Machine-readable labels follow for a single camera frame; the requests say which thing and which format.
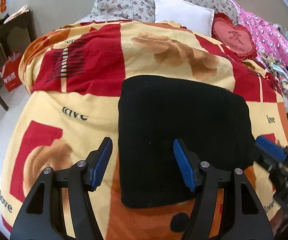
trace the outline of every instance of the pink blanket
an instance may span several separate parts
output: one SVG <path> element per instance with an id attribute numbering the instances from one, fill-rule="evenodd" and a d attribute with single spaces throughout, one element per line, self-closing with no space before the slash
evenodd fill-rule
<path id="1" fill-rule="evenodd" d="M 234 0 L 230 1 L 235 5 L 238 12 L 238 24 L 245 26 L 249 30 L 257 47 L 257 52 L 263 49 L 266 55 L 275 57 L 288 69 L 288 41 L 283 35 L 266 20 L 253 13 L 244 11 Z M 265 66 L 259 53 L 256 60 Z"/>

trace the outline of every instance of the metal bolt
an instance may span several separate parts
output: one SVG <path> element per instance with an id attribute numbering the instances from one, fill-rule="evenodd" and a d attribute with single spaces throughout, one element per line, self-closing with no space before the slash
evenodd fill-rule
<path id="1" fill-rule="evenodd" d="M 241 175 L 243 171 L 240 168 L 236 168 L 235 173 Z"/>
<path id="2" fill-rule="evenodd" d="M 79 166 L 79 167 L 84 167 L 85 165 L 86 165 L 86 161 L 79 161 L 77 163 L 77 166 Z"/>
<path id="3" fill-rule="evenodd" d="M 43 170 L 44 174 L 49 174 L 51 171 L 52 171 L 52 168 L 51 168 L 51 167 L 46 167 L 46 168 Z"/>
<path id="4" fill-rule="evenodd" d="M 210 164 L 208 162 L 201 162 L 201 166 L 203 168 L 208 168 L 210 166 Z"/>

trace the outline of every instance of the red heart pillow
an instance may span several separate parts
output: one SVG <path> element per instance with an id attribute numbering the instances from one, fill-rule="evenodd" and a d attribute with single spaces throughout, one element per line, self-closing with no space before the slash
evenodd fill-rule
<path id="1" fill-rule="evenodd" d="M 252 37 L 243 25 L 234 26 L 224 13 L 217 13 L 212 25 L 212 37 L 229 46 L 241 60 L 254 59 L 257 51 Z"/>

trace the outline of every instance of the red shopping bag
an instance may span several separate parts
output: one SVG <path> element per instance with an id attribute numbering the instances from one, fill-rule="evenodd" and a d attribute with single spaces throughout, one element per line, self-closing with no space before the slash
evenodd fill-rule
<path id="1" fill-rule="evenodd" d="M 22 56 L 20 53 L 15 53 L 8 57 L 4 66 L 0 68 L 0 78 L 3 80 L 8 92 L 22 84 L 18 76 L 18 67 Z"/>

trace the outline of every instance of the yellow and red blanket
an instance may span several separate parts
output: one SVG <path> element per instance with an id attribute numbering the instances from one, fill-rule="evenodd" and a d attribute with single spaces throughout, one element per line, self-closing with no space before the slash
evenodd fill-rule
<path id="1" fill-rule="evenodd" d="M 104 239 L 179 240 L 172 217 L 191 213 L 194 200 L 149 209 L 121 202 L 118 163 L 118 101 L 122 82 L 149 74 L 204 82 L 244 97 L 252 134 L 288 145 L 282 96 L 253 61 L 247 67 L 219 41 L 169 24 L 135 21 L 65 26 L 35 40 L 20 63 L 19 75 L 31 95 L 9 142 L 2 171 L 1 213 L 11 231 L 30 188 L 47 166 L 68 168 L 113 140 L 103 183 L 90 194 Z M 274 188 L 257 164 L 246 174 L 271 219 L 279 206 Z M 218 233 L 223 192 L 219 190 L 211 236 Z M 68 193 L 63 191 L 67 232 L 74 236 Z"/>

